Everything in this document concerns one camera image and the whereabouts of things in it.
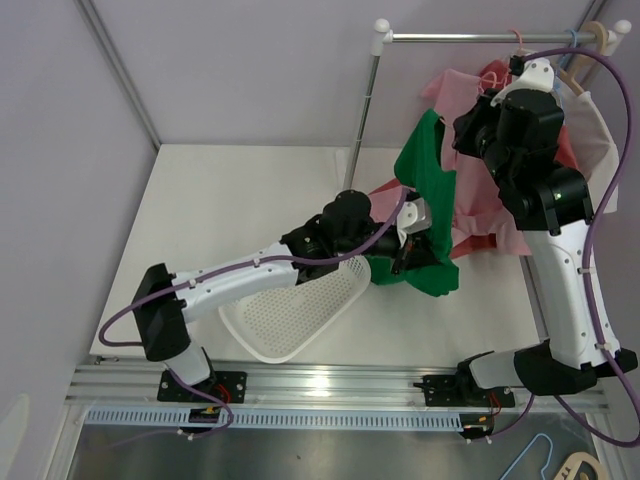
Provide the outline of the green t shirt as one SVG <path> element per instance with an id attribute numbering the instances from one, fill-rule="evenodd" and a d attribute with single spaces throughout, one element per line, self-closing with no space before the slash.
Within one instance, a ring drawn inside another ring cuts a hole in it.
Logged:
<path id="1" fill-rule="evenodd" d="M 386 221 L 400 198 L 404 186 L 425 200 L 431 213 L 431 227 L 424 234 L 437 263 L 394 275 L 392 261 L 369 256 L 371 282 L 388 286 L 405 282 L 432 297 L 447 295 L 459 288 L 459 268 L 450 258 L 453 249 L 456 173 L 441 167 L 441 147 L 445 125 L 432 109 L 418 121 L 394 164 L 397 186 L 371 192 L 371 217 L 377 223 Z"/>

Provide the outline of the light pink shirt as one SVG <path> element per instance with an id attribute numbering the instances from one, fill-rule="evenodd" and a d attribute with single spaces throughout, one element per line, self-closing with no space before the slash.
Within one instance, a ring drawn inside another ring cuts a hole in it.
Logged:
<path id="1" fill-rule="evenodd" d="M 491 249 L 502 254 L 528 256 L 530 249 L 524 236 L 498 198 L 498 187 L 485 165 L 452 147 L 453 121 L 475 105 L 481 74 L 447 69 L 432 79 L 420 94 L 445 125 L 441 167 L 456 173 L 451 257 L 455 259 Z"/>

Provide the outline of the pink wire hanger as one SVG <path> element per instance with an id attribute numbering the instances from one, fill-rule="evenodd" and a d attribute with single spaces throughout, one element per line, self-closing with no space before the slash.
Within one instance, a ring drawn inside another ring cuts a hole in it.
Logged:
<path id="1" fill-rule="evenodd" d="M 517 44 L 517 47 L 513 52 L 513 56 L 524 56 L 526 54 L 526 50 L 524 49 L 524 42 L 521 33 L 516 29 L 510 29 L 510 32 L 514 35 Z"/>
<path id="2" fill-rule="evenodd" d="M 488 89 L 501 90 L 510 82 L 511 74 L 508 71 L 485 71 L 479 76 L 478 93 L 484 93 Z"/>

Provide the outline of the light blue wire hanger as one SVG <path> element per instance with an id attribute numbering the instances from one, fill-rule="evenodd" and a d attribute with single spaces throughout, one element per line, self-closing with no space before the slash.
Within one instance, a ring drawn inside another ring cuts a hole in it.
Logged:
<path id="1" fill-rule="evenodd" d="M 560 104 L 563 104 L 567 98 L 568 91 L 575 95 L 583 92 L 583 88 L 575 78 L 575 72 L 570 68 L 571 59 L 570 54 L 564 54 L 557 60 L 555 67 L 554 92 Z"/>

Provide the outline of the white t shirt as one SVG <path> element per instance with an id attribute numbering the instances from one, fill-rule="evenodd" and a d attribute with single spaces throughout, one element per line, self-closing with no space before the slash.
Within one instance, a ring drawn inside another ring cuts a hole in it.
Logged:
<path id="1" fill-rule="evenodd" d="M 568 91 L 566 95 L 563 110 L 569 141 L 597 210 L 619 166 L 618 148 L 591 94 L 576 96 Z"/>

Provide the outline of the beige wooden hanger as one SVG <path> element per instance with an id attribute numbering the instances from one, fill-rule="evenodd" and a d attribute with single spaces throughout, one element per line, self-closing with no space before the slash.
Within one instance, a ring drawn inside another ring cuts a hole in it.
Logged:
<path id="1" fill-rule="evenodd" d="M 590 33 L 594 35 L 591 43 L 580 43 L 579 48 L 586 49 L 598 54 L 604 54 L 608 46 L 609 33 L 604 25 L 598 21 L 585 23 L 580 33 Z M 559 79 L 576 96 L 583 94 L 588 88 L 588 82 L 594 75 L 597 61 L 582 54 L 569 54 L 567 59 L 558 61 Z"/>

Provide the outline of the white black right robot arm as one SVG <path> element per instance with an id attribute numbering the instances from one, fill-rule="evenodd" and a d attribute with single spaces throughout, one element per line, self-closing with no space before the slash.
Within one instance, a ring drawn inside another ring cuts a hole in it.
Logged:
<path id="1" fill-rule="evenodd" d="M 589 309 L 600 301 L 585 291 L 595 282 L 595 260 L 585 247 L 594 211 L 584 176 L 555 159 L 563 121 L 547 92 L 487 89 L 454 122 L 455 151 L 483 162 L 531 251 L 548 332 L 537 345 L 459 363 L 467 372 L 456 378 L 455 392 L 466 404 L 480 403 L 495 387 L 572 395 L 638 366 L 605 315 Z"/>

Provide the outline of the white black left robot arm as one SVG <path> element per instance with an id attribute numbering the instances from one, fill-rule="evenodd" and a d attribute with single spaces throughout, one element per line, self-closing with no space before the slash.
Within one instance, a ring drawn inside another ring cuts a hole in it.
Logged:
<path id="1" fill-rule="evenodd" d="M 322 279 L 350 256 L 387 258 L 394 274 L 438 264 L 427 237 L 435 220 L 419 193 L 402 189 L 384 223 L 373 220 L 371 207 L 366 194 L 346 190 L 304 225 L 237 262 L 180 274 L 163 263 L 149 267 L 133 298 L 146 359 L 167 365 L 183 393 L 203 401 L 213 394 L 216 379 L 187 329 L 201 314 L 263 291 Z"/>

